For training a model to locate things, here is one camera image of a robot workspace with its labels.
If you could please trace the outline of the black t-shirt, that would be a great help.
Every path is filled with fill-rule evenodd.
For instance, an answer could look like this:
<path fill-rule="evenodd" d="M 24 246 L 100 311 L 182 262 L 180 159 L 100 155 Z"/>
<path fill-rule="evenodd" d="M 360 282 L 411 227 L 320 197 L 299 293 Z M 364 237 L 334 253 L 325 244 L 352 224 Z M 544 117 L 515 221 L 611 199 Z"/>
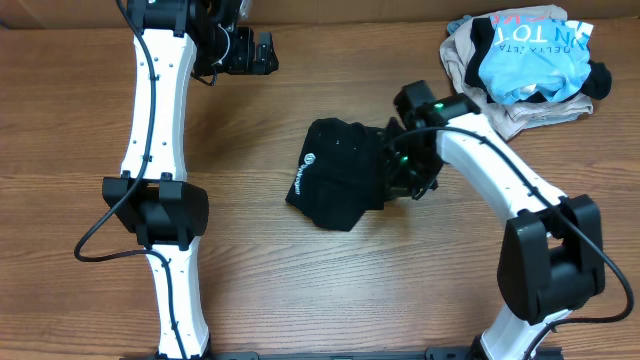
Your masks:
<path fill-rule="evenodd" d="M 338 118 L 309 127 L 285 201 L 319 228 L 349 232 L 385 203 L 383 130 Z"/>

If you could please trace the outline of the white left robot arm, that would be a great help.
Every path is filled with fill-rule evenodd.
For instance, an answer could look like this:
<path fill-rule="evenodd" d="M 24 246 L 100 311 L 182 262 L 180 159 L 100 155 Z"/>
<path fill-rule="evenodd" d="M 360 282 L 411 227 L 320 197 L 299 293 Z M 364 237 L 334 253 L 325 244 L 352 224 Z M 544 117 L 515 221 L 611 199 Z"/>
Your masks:
<path fill-rule="evenodd" d="M 191 81 L 219 74 L 269 75 L 279 67 L 270 33 L 241 21 L 250 0 L 133 0 L 119 5 L 134 33 L 136 88 L 130 139 L 102 196 L 136 237 L 153 276 L 160 320 L 156 359 L 210 359 L 198 250 L 209 217 L 207 192 L 188 181 L 184 155 Z"/>

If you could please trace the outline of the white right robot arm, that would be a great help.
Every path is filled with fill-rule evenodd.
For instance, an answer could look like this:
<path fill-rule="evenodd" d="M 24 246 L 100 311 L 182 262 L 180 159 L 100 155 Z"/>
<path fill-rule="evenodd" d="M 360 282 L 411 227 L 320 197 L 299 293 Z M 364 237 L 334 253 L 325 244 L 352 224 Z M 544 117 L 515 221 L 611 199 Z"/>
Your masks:
<path fill-rule="evenodd" d="M 605 287 L 601 217 L 586 195 L 570 198 L 537 175 L 466 95 L 435 100 L 424 83 L 404 87 L 382 135 L 390 199 L 421 198 L 446 164 L 457 169 L 504 225 L 496 320 L 469 346 L 429 347 L 436 359 L 561 359 L 544 348 L 549 324 Z"/>

